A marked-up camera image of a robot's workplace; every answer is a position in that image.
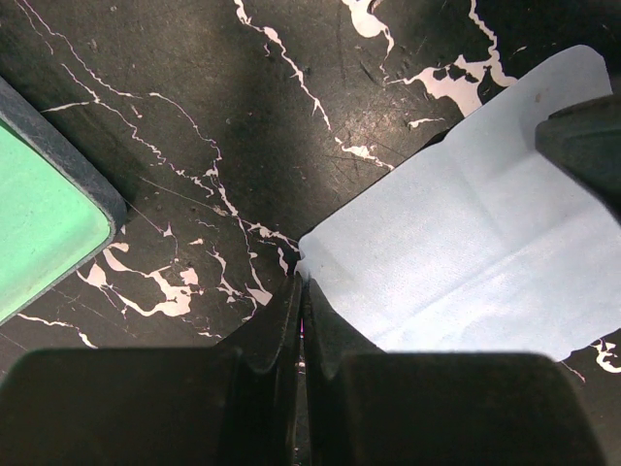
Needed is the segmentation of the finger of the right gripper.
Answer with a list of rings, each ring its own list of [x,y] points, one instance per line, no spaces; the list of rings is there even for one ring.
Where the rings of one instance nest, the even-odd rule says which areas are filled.
[[[536,128],[535,146],[620,217],[620,96],[571,105]]]

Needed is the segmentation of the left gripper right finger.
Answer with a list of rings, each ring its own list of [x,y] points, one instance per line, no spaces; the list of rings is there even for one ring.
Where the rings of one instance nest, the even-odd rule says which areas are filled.
[[[387,352],[303,293],[315,465],[604,465],[570,381],[527,352]]]

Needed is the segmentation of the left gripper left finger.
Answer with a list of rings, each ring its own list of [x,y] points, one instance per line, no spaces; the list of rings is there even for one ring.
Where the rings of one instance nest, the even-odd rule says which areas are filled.
[[[289,463],[302,288],[208,348],[27,353],[1,385],[2,463]]]

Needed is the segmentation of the light blue cleaning cloth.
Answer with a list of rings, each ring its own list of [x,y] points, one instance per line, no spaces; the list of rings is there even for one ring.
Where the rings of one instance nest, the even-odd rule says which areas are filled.
[[[620,326],[620,225],[536,148],[552,113],[604,97],[575,46],[535,67],[317,224],[300,272],[383,350],[554,360]]]

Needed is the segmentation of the blue-grey glasses case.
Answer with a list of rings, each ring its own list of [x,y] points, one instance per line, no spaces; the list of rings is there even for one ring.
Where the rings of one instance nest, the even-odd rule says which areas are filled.
[[[2,82],[2,320],[110,244],[125,218],[125,202],[109,181]]]

